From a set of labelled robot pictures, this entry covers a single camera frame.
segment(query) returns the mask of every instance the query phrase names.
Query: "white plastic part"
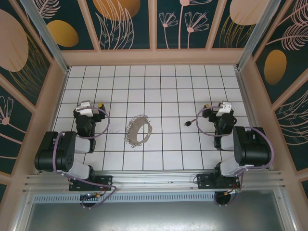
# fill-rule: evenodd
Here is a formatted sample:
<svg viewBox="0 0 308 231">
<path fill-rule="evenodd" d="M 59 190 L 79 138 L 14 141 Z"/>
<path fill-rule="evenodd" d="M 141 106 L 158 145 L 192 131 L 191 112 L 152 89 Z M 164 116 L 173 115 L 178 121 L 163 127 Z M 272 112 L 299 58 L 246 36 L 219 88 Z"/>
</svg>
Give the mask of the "white plastic part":
<svg viewBox="0 0 308 231">
<path fill-rule="evenodd" d="M 222 101 L 221 105 L 222 108 L 219 109 L 216 116 L 222 116 L 224 113 L 230 113 L 231 111 L 231 103 L 228 101 Z"/>
<path fill-rule="evenodd" d="M 90 174 L 90 167 L 88 165 L 82 164 L 74 158 L 73 166 L 67 172 L 67 174 L 71 175 L 72 177 L 87 179 Z"/>
<path fill-rule="evenodd" d="M 220 146 L 222 150 L 233 151 L 234 150 L 233 134 L 231 133 L 228 136 L 221 137 Z"/>
<path fill-rule="evenodd" d="M 220 172 L 223 176 L 225 177 L 235 177 L 235 172 L 239 169 L 242 168 L 246 168 L 248 166 L 252 166 L 252 165 L 245 165 L 245 166 L 239 166 L 239 164 L 236 162 L 235 160 L 235 156 L 234 156 L 234 152 L 230 152 L 232 153 L 232 157 L 229 158 L 226 161 L 223 161 L 220 164 Z"/>
<path fill-rule="evenodd" d="M 88 116 L 88 117 L 93 117 L 92 109 L 89 108 L 89 109 L 81 110 L 81 109 L 87 108 L 87 107 L 92 107 L 90 100 L 82 101 L 81 104 L 76 107 L 76 111 L 80 112 L 80 115 L 82 115 L 82 116 L 85 115 L 85 116 Z"/>
<path fill-rule="evenodd" d="M 76 136 L 75 153 L 88 153 L 90 151 L 90 140 Z"/>
</svg>

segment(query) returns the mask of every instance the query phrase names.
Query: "white grid floor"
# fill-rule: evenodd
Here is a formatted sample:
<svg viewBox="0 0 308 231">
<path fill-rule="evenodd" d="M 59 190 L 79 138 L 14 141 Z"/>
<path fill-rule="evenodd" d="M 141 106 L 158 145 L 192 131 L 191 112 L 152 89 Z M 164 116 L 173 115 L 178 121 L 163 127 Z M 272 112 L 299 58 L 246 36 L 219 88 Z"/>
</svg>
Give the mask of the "white grid floor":
<svg viewBox="0 0 308 231">
<path fill-rule="evenodd" d="M 237 125 L 249 125 L 233 66 L 73 66 L 54 131 L 76 131 L 73 109 L 84 100 L 95 106 L 103 102 L 110 115 L 95 152 L 75 154 L 94 170 L 212 169 L 232 153 L 217 151 L 213 138 L 199 133 L 195 123 L 184 126 L 207 103 L 232 102 Z M 125 128 L 141 114 L 149 117 L 153 132 L 144 145 L 131 148 L 125 144 Z M 106 123 L 97 123 L 96 133 Z M 205 132 L 215 131 L 207 119 L 199 124 Z"/>
</svg>

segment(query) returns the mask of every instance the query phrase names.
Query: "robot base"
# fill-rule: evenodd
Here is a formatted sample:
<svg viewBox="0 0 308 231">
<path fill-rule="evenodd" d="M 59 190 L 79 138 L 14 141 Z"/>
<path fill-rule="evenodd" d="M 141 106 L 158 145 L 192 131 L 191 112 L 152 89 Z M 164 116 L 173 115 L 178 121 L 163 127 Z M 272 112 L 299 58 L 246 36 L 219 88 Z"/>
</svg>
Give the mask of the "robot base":
<svg viewBox="0 0 308 231">
<path fill-rule="evenodd" d="M 240 187 L 238 177 L 225 177 L 220 172 L 220 163 L 216 165 L 212 173 L 198 174 L 198 189 L 229 189 L 233 184 Z"/>
<path fill-rule="evenodd" d="M 82 191 L 101 191 L 102 189 L 99 186 L 86 184 L 80 182 L 78 180 L 70 179 L 70 184 L 68 190 L 71 192 L 82 192 Z M 105 185 L 112 185 L 112 176 L 95 176 L 94 180 L 91 181 L 97 184 L 105 184 Z M 111 187 L 105 187 L 106 191 L 110 191 Z"/>
</svg>

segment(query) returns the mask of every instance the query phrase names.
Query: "yellow circle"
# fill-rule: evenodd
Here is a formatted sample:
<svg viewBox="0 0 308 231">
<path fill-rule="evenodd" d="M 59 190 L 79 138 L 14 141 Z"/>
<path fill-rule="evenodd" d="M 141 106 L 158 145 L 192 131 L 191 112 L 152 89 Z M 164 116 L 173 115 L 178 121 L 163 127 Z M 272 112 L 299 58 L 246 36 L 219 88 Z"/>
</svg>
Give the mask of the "yellow circle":
<svg viewBox="0 0 308 231">
<path fill-rule="evenodd" d="M 287 58 L 280 50 L 273 50 L 266 58 L 264 65 L 265 80 L 271 84 L 277 84 L 283 77 L 287 67 Z"/>
<path fill-rule="evenodd" d="M 121 12 L 118 2 L 123 8 L 130 14 L 130 17 L 134 17 L 140 9 L 140 0 L 93 0 L 96 9 L 102 16 L 113 21 L 124 21 L 126 19 Z"/>
<path fill-rule="evenodd" d="M 0 66 L 12 72 L 20 71 L 28 59 L 27 34 L 20 23 L 0 9 Z"/>
<path fill-rule="evenodd" d="M 78 43 L 78 34 L 75 29 L 65 21 L 54 20 L 47 24 L 56 43 L 63 47 L 74 47 Z"/>
<path fill-rule="evenodd" d="M 256 24 L 262 15 L 268 0 L 232 0 L 230 17 L 238 25 Z"/>
</svg>

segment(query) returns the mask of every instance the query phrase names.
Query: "flower illustration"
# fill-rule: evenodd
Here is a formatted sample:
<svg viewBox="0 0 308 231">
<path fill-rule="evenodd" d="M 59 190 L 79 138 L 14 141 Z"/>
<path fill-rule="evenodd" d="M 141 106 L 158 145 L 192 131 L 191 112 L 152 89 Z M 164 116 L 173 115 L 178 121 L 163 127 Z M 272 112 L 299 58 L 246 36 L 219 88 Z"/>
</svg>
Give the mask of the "flower illustration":
<svg viewBox="0 0 308 231">
<path fill-rule="evenodd" d="M 12 124 L 10 124 L 10 117 L 11 117 L 11 114 L 12 114 L 13 105 L 14 105 L 14 100 L 13 99 L 8 97 L 7 101 L 5 101 L 4 96 L 0 96 L 0 125 L 9 125 L 12 128 L 14 128 L 14 129 L 16 129 L 16 130 L 18 130 L 18 131 L 20 131 L 22 133 L 26 133 L 25 131 L 15 127 Z M 3 138 L 8 139 L 10 141 L 13 141 L 15 143 L 22 144 L 22 142 L 14 139 L 12 137 L 6 136 L 6 135 L 4 135 L 2 133 L 0 133 L 0 136 L 3 137 Z"/>
<path fill-rule="evenodd" d="M 184 6 L 189 5 L 201 5 L 210 3 L 212 0 L 180 0 L 181 12 L 180 12 L 180 23 L 179 23 L 179 49 L 181 49 L 181 25 L 182 25 L 182 15 Z"/>
<path fill-rule="evenodd" d="M 169 49 L 167 35 L 166 35 L 166 27 L 175 26 L 178 24 L 178 21 L 176 20 L 177 18 L 174 15 L 174 13 L 166 13 L 166 15 L 164 13 L 160 13 L 159 19 L 164 27 L 166 45 L 167 45 L 167 49 Z"/>
<path fill-rule="evenodd" d="M 207 4 L 212 0 L 180 0 L 182 6 Z"/>
<path fill-rule="evenodd" d="M 187 48 L 189 48 L 189 37 L 192 32 L 203 31 L 208 29 L 206 13 L 195 13 L 192 17 L 192 12 L 185 14 L 185 24 L 188 31 Z"/>
</svg>

